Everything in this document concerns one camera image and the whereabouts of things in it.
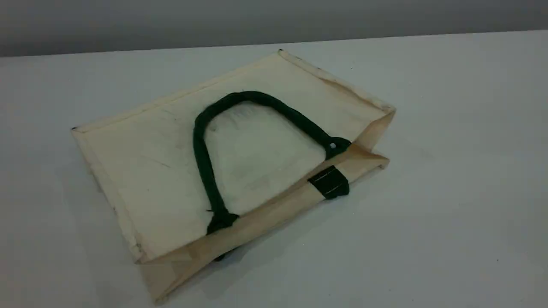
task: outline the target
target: green rope handle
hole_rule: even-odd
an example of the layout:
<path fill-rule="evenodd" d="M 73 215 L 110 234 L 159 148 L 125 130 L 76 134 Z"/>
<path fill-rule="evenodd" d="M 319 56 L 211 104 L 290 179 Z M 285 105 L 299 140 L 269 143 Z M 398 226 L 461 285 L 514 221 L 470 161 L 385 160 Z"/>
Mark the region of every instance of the green rope handle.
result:
<path fill-rule="evenodd" d="M 207 151 L 204 135 L 206 133 L 207 125 L 213 118 L 244 101 L 251 101 L 276 110 L 315 142 L 319 143 L 326 151 L 326 160 L 346 151 L 351 144 L 350 141 L 344 138 L 329 136 L 318 125 L 303 116 L 299 111 L 262 92 L 245 91 L 231 93 L 209 105 L 198 115 L 198 117 L 196 117 L 192 141 L 196 164 L 198 165 L 200 177 L 202 178 L 205 192 L 207 193 L 209 203 L 211 204 L 211 211 L 213 212 L 213 218 L 207 227 L 208 235 L 217 230 L 232 226 L 239 216 L 230 213 L 225 206 L 225 202 L 222 200 L 215 182 L 215 174 Z"/>

